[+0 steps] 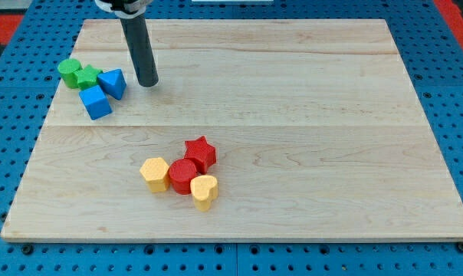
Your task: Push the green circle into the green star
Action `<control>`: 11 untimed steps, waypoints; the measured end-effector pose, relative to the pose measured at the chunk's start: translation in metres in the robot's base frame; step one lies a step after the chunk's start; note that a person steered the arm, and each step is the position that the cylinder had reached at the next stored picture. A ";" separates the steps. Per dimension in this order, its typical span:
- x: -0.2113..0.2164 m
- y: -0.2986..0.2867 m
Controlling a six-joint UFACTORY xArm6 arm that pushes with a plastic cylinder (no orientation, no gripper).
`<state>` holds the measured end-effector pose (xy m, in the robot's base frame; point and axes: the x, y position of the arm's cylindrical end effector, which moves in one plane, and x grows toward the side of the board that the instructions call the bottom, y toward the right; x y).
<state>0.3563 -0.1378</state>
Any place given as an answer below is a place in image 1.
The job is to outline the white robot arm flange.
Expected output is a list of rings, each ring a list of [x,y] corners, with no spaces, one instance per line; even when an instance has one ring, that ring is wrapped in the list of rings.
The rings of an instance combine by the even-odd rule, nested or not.
[[[122,19],[133,19],[142,15],[153,0],[94,0],[102,11],[114,13]]]

